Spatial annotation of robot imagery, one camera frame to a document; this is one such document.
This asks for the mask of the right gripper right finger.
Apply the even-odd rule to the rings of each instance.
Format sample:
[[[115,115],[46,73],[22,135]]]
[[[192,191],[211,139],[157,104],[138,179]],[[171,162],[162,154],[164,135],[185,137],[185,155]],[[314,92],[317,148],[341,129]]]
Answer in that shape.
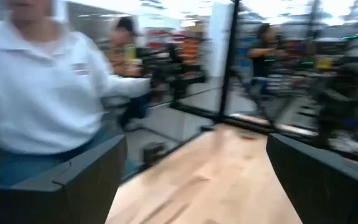
[[[358,164],[280,134],[267,154],[303,224],[358,224]]]

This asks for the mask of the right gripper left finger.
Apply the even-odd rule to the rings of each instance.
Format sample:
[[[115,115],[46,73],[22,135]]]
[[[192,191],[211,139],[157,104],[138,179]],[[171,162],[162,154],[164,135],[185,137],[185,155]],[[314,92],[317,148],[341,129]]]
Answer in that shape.
[[[104,224],[127,156],[118,135],[46,172],[0,186],[0,224]]]

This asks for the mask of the person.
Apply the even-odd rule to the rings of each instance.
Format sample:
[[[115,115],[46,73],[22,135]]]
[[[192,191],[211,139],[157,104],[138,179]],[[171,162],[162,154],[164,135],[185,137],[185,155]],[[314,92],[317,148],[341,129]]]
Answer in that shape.
[[[257,29],[257,40],[248,50],[247,56],[252,61],[252,78],[249,84],[250,97],[264,101],[273,96],[282,84],[283,75],[274,74],[274,65],[287,53],[278,46],[275,30],[269,23],[263,23]]]
[[[112,65],[114,75],[124,78],[141,78],[141,68],[131,63],[125,56],[126,47],[135,45],[135,39],[138,36],[133,17],[120,17],[113,26],[109,35],[108,60]],[[149,88],[146,92],[129,97],[126,108],[119,117],[119,124],[122,128],[125,128],[132,119],[145,118],[153,90]]]
[[[0,185],[35,177],[107,141],[103,98],[149,92],[52,15],[53,0],[6,0],[0,21]]]

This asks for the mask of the black aluminium frame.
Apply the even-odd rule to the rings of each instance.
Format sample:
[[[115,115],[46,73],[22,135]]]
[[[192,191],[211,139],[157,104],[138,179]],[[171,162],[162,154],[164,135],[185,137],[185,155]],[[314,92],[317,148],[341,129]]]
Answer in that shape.
[[[249,95],[247,52],[263,23],[273,27],[287,55],[274,65],[273,73],[283,75],[280,89],[256,102]],[[165,65],[170,98],[151,108],[145,127],[167,139],[171,151],[219,123],[316,146],[317,95],[335,60],[358,57],[358,0],[230,0],[213,6],[208,25],[201,62],[188,61],[186,74],[177,64]],[[354,136],[335,131],[321,148],[358,161],[358,130]]]

